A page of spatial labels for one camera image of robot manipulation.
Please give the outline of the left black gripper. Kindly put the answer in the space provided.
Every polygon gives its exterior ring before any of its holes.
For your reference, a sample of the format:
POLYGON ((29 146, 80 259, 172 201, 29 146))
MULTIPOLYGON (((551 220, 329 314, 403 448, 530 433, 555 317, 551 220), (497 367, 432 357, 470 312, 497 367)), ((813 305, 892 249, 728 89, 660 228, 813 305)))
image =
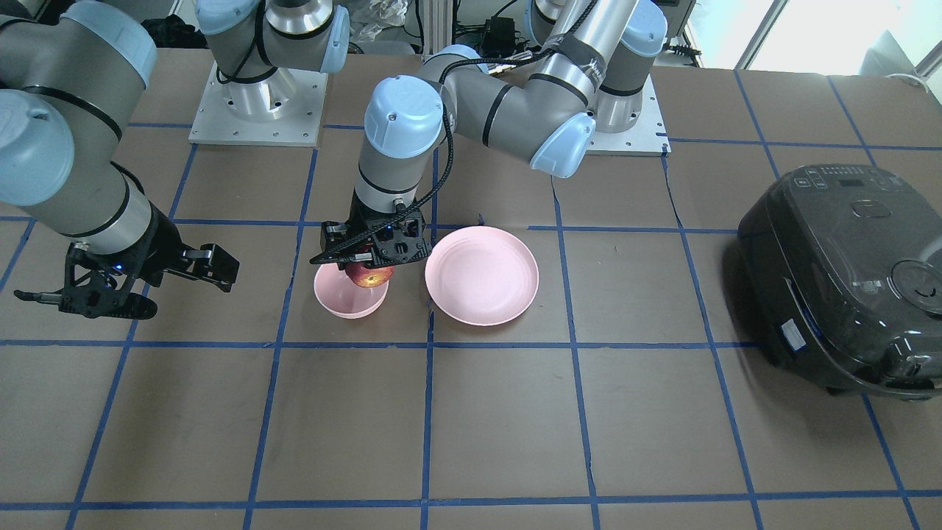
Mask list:
POLYGON ((389 267, 424 261, 433 245, 424 234, 419 201, 407 205, 396 199, 392 205, 390 213, 375 211, 353 195, 346 222, 321 224, 323 251, 309 259, 310 265, 333 263, 344 269, 349 263, 389 267))

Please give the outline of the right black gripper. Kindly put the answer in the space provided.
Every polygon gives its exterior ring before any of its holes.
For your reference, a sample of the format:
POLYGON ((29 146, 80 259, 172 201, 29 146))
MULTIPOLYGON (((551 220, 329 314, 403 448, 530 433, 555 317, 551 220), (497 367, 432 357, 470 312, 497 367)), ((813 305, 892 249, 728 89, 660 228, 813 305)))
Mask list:
POLYGON ((158 306, 141 293, 135 282, 160 286, 165 272, 213 284, 229 293, 238 280, 240 262, 222 246, 186 245, 177 227, 164 214, 151 215, 144 235, 114 254, 94 254, 91 244, 68 246, 63 285, 57 291, 15 291, 17 299, 53 305, 63 313, 88 319, 112 317, 151 319, 158 306))

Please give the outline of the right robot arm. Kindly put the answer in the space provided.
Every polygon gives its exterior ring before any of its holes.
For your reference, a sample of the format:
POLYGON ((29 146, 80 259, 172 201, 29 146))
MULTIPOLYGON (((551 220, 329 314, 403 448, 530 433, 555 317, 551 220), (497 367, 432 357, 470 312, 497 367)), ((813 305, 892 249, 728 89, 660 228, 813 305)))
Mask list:
MULTIPOLYGON (((198 144, 312 146, 326 76, 340 71, 350 14, 333 1, 198 1, 215 67, 193 121, 198 144)), ((54 26, 2 17, 2 202, 70 245, 63 285, 21 301, 87 318, 150 319, 135 293, 165 274, 231 291, 239 262, 216 244, 185 244, 174 223, 113 160, 156 45, 111 4, 78 1, 54 26)))

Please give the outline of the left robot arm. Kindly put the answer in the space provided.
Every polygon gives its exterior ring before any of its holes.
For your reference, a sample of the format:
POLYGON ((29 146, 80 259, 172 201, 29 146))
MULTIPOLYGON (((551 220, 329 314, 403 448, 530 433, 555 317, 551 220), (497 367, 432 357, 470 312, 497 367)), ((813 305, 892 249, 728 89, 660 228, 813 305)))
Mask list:
POLYGON ((523 86, 450 45, 413 75, 380 81, 364 111, 349 218, 323 222, 311 262, 367 269, 424 261, 421 207, 450 176, 463 135, 552 177, 575 174, 597 135, 623 140, 645 120, 645 85, 668 40, 653 1, 531 1, 539 51, 501 65, 537 68, 523 86))

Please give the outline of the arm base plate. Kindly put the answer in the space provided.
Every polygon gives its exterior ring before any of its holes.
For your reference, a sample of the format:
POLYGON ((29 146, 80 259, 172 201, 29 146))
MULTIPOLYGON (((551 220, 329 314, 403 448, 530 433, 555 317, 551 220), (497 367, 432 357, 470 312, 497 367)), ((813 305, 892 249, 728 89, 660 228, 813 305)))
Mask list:
POLYGON ((672 152, 651 77, 633 95, 599 91, 592 113, 596 130, 589 139, 589 155, 660 157, 672 152))
POLYGON ((253 84, 219 83, 212 66, 188 140, 235 146, 319 145, 329 75, 279 69, 253 84))

